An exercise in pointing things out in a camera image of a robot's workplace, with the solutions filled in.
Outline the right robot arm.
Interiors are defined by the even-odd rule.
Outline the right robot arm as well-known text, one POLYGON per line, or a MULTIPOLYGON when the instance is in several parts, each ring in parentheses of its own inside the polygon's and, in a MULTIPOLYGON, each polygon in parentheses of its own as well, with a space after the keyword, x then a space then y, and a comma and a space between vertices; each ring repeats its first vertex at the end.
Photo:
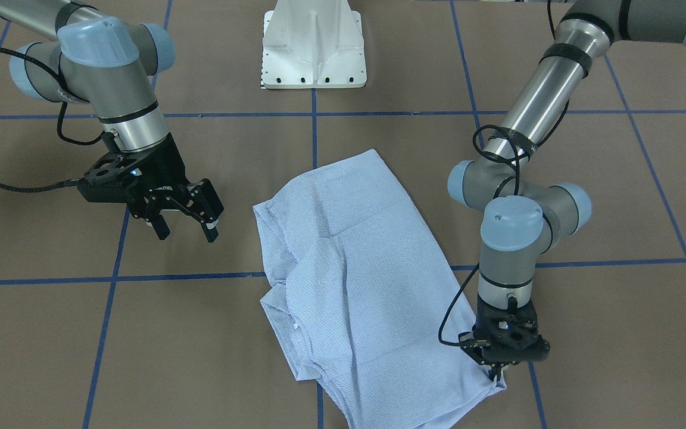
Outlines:
POLYGON ((14 84, 36 100, 59 103, 62 112, 69 103, 92 106, 101 123, 106 155, 82 178, 54 188, 76 187, 90 203, 125 204, 161 240, 170 233, 163 211, 179 211, 215 241, 223 204, 209 179, 187 178, 149 81, 174 63, 168 32, 75 1, 0 1, 0 19, 46 38, 4 50, 14 84))

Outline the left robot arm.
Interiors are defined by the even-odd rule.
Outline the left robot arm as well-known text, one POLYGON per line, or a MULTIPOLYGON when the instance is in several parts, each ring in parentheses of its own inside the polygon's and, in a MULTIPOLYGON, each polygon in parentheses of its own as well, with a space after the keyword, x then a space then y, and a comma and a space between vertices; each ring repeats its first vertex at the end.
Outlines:
POLYGON ((553 41, 500 125, 473 134, 476 160, 450 172, 450 196, 481 211, 476 322, 454 342, 488 378, 547 358, 531 301, 537 258, 576 234, 593 203, 573 183, 537 185, 522 169, 549 141, 593 64, 617 42, 686 46, 686 1, 577 1, 550 25, 553 41))

